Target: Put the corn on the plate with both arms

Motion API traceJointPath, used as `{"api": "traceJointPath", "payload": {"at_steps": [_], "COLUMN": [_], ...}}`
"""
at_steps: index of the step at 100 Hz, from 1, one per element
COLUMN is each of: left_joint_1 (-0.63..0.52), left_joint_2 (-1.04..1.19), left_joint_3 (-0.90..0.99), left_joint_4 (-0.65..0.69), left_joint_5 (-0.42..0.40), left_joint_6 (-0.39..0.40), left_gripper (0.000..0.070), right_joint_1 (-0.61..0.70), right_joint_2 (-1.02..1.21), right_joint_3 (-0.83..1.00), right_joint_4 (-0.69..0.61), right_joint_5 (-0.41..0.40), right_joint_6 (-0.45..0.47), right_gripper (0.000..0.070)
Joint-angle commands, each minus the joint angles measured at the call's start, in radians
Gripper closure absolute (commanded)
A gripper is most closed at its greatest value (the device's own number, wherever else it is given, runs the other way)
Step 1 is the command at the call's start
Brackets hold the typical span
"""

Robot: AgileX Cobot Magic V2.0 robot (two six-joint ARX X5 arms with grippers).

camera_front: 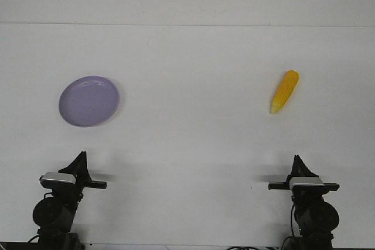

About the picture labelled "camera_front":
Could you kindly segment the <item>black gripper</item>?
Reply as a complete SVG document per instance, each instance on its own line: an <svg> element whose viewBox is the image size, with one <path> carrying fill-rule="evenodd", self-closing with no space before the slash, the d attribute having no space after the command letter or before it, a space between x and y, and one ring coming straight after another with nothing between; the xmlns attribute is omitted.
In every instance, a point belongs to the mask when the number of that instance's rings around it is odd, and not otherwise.
<svg viewBox="0 0 375 250"><path fill-rule="evenodd" d="M291 177L318 177L317 174L311 172L299 155L294 156L292 164ZM337 183L323 184L290 184L287 182L269 182L269 190L289 190L295 198L302 197L323 197L330 191L338 191L340 185Z"/></svg>
<svg viewBox="0 0 375 250"><path fill-rule="evenodd" d="M88 175L86 151L81 151L67 167L60 169L59 173L71 174L74 177L86 177ZM74 186L52 190L52 193L61 200L81 200L85 188L105 190L107 183L104 181L77 181Z"/></svg>

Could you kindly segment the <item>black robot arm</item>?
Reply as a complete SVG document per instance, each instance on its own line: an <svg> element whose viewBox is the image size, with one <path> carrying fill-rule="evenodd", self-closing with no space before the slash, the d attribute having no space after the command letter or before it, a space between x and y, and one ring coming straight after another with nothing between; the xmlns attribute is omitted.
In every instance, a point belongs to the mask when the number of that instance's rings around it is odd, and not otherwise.
<svg viewBox="0 0 375 250"><path fill-rule="evenodd" d="M291 235L281 249L332 249L332 231L339 225L339 214L324 200L330 191L338 191L337 183L325 183L311 172L299 155L294 156L290 174L285 181L270 182L269 190L289 190L292 208Z"/></svg>
<svg viewBox="0 0 375 250"><path fill-rule="evenodd" d="M87 152L82 151L65 168L47 172L39 179L50 191L33 209L38 249L85 249L79 235L71 231L84 189L105 190L105 181L93 180L88 171Z"/></svg>

